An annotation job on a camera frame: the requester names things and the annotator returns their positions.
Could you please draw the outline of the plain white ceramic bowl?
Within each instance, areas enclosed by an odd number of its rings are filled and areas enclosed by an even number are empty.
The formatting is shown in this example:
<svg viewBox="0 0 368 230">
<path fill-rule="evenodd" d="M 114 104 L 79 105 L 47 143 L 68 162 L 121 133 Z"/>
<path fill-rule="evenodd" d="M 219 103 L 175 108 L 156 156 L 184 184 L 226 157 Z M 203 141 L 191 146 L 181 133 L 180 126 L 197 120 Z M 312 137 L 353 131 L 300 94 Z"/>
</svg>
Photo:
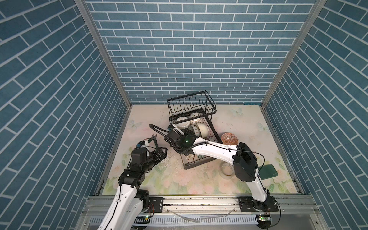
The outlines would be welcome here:
<svg viewBox="0 0 368 230">
<path fill-rule="evenodd" d="M 189 127 L 190 121 L 188 120 L 187 117 L 179 117 L 176 120 L 176 125 L 178 126 L 179 129 L 185 129 Z"/>
</svg>

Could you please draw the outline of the cream ceramic bowl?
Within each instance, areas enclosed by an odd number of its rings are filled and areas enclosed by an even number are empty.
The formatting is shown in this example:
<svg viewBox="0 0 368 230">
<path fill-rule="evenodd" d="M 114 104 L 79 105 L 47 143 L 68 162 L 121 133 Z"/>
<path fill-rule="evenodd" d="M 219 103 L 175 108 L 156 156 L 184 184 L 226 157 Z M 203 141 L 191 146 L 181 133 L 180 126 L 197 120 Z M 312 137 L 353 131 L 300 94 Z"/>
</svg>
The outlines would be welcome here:
<svg viewBox="0 0 368 230">
<path fill-rule="evenodd" d="M 208 126 L 206 124 L 204 124 L 204 123 L 197 123 L 196 126 L 197 126 L 197 128 L 198 128 L 198 130 L 200 132 L 200 136 L 202 138 L 207 138 L 207 137 L 210 136 L 210 130 L 209 130 L 209 128 L 208 128 Z"/>
</svg>

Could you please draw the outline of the red floral patterned bowl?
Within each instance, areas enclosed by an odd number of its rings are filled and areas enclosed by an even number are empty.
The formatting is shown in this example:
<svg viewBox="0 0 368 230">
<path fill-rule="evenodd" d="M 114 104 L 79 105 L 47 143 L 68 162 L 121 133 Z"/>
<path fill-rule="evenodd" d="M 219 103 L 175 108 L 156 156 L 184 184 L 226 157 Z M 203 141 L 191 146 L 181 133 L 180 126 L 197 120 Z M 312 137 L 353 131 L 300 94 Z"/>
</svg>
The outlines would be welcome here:
<svg viewBox="0 0 368 230">
<path fill-rule="evenodd" d="M 221 141 L 225 145 L 238 145 L 239 140 L 237 136 L 233 133 L 227 132 L 223 133 L 220 137 Z"/>
</svg>

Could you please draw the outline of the green rimmed striped bowl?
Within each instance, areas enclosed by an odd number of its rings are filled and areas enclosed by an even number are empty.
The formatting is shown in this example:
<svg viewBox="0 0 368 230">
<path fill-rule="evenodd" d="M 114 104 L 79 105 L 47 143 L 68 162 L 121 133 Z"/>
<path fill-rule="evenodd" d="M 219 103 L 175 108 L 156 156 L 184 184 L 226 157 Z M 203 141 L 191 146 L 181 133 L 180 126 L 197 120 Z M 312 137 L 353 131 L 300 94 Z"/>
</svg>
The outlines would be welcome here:
<svg viewBox="0 0 368 230">
<path fill-rule="evenodd" d="M 189 128 L 196 136 L 201 137 L 201 132 L 196 125 L 190 125 Z"/>
</svg>

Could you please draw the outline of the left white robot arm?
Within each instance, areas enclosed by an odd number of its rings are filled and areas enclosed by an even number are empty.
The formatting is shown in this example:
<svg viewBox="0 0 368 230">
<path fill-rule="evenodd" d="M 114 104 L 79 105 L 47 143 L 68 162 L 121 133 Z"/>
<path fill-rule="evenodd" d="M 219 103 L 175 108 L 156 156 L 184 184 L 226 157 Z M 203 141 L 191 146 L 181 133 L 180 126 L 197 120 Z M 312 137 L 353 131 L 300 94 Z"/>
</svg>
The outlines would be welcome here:
<svg viewBox="0 0 368 230">
<path fill-rule="evenodd" d="M 118 179 L 118 189 L 100 230 L 130 230 L 142 211 L 150 207 L 149 192 L 140 189 L 145 175 L 167 157 L 168 149 L 150 138 L 140 141 L 131 152 L 128 167 Z"/>
</svg>

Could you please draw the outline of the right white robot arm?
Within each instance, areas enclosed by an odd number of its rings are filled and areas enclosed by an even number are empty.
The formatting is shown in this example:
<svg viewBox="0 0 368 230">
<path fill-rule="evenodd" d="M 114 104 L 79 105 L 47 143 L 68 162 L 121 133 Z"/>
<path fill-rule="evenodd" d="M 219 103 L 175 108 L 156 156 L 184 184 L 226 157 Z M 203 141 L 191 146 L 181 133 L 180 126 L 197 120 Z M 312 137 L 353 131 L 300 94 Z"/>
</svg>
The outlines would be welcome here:
<svg viewBox="0 0 368 230">
<path fill-rule="evenodd" d="M 245 143 L 226 145 L 208 141 L 187 128 L 180 130 L 175 125 L 163 136 L 179 154 L 208 156 L 232 165 L 235 176 L 249 187 L 254 206 L 258 209 L 268 208 L 270 195 L 260 180 L 257 158 Z"/>
</svg>

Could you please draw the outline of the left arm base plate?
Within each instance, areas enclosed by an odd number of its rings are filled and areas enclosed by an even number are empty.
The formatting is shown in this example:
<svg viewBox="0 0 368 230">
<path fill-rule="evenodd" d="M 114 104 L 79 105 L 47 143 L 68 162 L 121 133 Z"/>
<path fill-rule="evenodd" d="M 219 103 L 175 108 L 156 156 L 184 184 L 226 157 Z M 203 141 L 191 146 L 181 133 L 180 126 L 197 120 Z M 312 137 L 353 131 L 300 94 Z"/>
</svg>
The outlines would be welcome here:
<svg viewBox="0 0 368 230">
<path fill-rule="evenodd" d="M 163 212 L 163 197 L 150 197 L 149 207 L 151 213 L 162 213 Z"/>
</svg>

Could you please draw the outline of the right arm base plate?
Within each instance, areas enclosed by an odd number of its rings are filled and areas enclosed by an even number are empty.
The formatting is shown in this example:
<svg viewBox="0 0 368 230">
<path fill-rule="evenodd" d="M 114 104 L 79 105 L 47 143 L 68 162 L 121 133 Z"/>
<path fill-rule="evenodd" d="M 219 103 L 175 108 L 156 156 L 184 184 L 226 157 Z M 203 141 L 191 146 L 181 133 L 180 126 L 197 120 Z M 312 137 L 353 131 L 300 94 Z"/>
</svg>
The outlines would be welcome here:
<svg viewBox="0 0 368 230">
<path fill-rule="evenodd" d="M 252 196 L 238 197 L 241 212 L 278 212 L 279 207 L 274 197 L 267 196 L 265 202 L 256 201 Z"/>
</svg>

